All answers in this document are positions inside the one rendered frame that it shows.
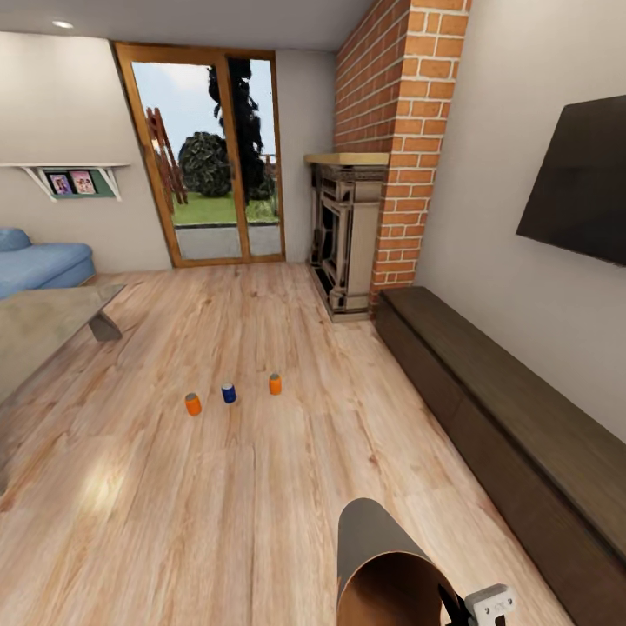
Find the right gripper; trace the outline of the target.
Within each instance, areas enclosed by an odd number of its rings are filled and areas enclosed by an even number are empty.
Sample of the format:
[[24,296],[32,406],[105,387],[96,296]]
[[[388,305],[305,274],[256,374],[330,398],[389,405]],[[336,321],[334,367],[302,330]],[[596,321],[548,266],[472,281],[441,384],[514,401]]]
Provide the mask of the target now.
[[[443,605],[445,605],[445,609],[449,613],[451,619],[451,623],[448,623],[446,626],[469,626],[468,619],[471,618],[472,615],[467,611],[466,606],[464,605],[464,600],[457,595],[457,599],[461,607],[459,609],[448,596],[445,588],[440,584],[438,584],[438,591],[442,597]],[[505,626],[505,615],[495,618],[495,626]]]

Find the trash can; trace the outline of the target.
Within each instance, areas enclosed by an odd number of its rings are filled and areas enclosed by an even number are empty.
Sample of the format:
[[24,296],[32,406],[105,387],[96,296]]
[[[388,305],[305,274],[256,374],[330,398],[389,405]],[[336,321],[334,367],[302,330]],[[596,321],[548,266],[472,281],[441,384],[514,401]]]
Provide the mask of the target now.
[[390,513],[370,498],[338,521],[336,626],[442,626],[438,584],[451,583]]

